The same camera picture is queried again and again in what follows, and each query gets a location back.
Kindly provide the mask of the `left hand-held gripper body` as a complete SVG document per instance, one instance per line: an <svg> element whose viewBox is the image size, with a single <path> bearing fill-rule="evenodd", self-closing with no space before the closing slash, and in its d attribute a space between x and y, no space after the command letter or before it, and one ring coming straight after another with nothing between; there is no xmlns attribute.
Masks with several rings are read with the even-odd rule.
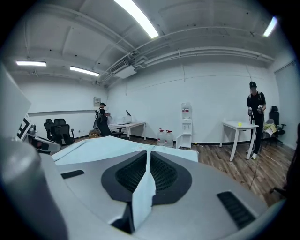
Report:
<svg viewBox="0 0 300 240"><path fill-rule="evenodd" d="M32 145L38 152L51 154L61 146L36 136L28 116L31 102L25 97L3 64L0 65L0 136Z"/></svg>

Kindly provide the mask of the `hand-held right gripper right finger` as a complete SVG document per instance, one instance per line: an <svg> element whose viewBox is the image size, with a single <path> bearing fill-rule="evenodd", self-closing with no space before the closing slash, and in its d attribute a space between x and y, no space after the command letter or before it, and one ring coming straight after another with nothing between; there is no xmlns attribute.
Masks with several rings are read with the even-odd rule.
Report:
<svg viewBox="0 0 300 240"><path fill-rule="evenodd" d="M143 240L253 240L265 227L267 204L219 170L182 157L152 152L191 184L176 202L158 204L140 228Z"/></svg>

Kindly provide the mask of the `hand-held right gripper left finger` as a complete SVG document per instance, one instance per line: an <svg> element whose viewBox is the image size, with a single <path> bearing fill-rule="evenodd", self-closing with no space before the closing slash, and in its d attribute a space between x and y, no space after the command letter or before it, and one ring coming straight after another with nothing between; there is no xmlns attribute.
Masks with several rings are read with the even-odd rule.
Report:
<svg viewBox="0 0 300 240"><path fill-rule="evenodd" d="M147 152L135 151L97 161L59 165L75 196L97 217L133 235L133 193L146 172Z"/></svg>

